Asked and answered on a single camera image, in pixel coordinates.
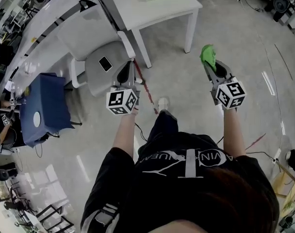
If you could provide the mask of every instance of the white shoe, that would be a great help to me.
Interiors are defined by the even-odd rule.
[[[169,111],[169,106],[170,106],[169,98],[166,98],[166,97],[159,98],[157,101],[157,104],[158,104],[158,112],[162,110]]]

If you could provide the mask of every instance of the green cloth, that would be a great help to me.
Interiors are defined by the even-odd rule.
[[[213,71],[216,72],[215,66],[215,50],[213,45],[205,45],[201,50],[200,59],[202,64],[209,63]]]

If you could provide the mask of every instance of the dark hair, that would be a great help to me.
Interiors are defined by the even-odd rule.
[[[200,227],[208,233],[275,231],[279,219],[279,204],[272,189],[260,182],[247,183],[240,175],[218,167],[211,168],[207,175],[212,189],[209,185],[209,190],[200,193],[199,197],[205,206],[203,208],[212,209],[208,209],[203,215],[205,219]]]

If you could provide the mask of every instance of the chair seat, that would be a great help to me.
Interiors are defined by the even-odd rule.
[[[106,57],[112,67],[105,71],[99,60]],[[91,94],[96,97],[109,91],[114,74],[130,60],[123,42],[113,41],[92,52],[85,61],[87,84]]]

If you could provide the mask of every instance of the chair backrest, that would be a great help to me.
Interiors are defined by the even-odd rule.
[[[72,56],[83,61],[99,47],[119,40],[101,5],[95,5],[63,23],[58,38],[67,46]]]

